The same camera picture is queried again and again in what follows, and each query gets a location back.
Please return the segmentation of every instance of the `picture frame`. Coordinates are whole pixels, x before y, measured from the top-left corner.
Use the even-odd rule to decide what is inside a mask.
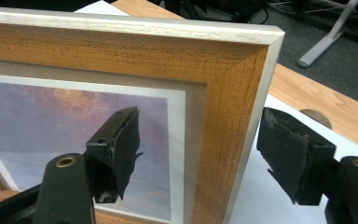
[[[204,106],[191,107],[202,120],[199,155],[186,152],[186,169],[187,160],[197,165],[185,180],[185,223],[229,221],[282,39],[272,26],[0,8],[0,61],[105,73],[102,79],[72,76],[84,82],[104,82],[114,73],[123,82],[204,89]],[[187,187],[191,181],[194,187]],[[10,194],[0,184],[0,200]]]

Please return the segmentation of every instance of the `light wood frame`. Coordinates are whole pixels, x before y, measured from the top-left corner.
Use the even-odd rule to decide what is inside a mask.
[[[2,61],[206,85],[197,224],[228,222],[282,39],[271,26],[0,8]]]

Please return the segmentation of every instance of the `metal stand leg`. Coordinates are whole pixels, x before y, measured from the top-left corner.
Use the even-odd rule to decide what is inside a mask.
[[[327,50],[342,35],[342,31],[340,31],[341,27],[351,15],[357,3],[358,0],[350,0],[350,2],[345,6],[344,11],[342,11],[341,15],[336,21],[336,24],[334,24],[330,33],[328,33],[315,46],[313,46],[312,49],[310,49],[304,56],[302,56],[297,61],[298,66],[308,68],[319,56],[321,56],[321,54],[325,50]]]

